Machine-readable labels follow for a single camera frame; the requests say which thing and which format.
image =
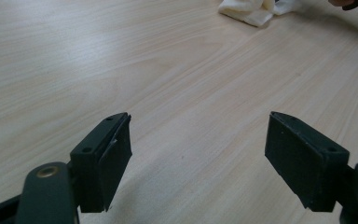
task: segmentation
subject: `finger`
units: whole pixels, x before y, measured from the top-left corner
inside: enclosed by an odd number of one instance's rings
[[[328,0],[335,7],[345,7],[353,3],[353,0]]]

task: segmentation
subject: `metal rivet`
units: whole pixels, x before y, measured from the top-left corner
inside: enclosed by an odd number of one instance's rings
[[[41,170],[39,170],[36,174],[39,178],[46,178],[52,175],[56,175],[58,173],[58,167],[57,166],[48,166]]]

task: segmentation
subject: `wooden table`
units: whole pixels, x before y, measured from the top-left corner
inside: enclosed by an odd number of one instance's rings
[[[358,9],[301,1],[254,28],[213,0],[0,1],[0,202],[132,114],[107,213],[81,223],[338,223],[305,210],[268,160],[269,112],[358,162]]]

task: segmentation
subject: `clamp jaw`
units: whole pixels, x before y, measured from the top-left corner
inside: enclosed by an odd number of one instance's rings
[[[0,223],[76,224],[82,213],[107,211],[132,155],[127,113],[101,121],[70,153],[31,171],[22,194],[0,203]]]
[[[278,112],[269,116],[266,157],[313,212],[332,212],[339,202],[341,224],[358,224],[358,164],[350,152],[308,124]]]

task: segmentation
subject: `crumpled white fabric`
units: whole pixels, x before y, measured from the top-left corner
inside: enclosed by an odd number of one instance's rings
[[[282,15],[298,7],[298,0],[223,0],[219,13],[253,26],[262,26],[273,15]]]

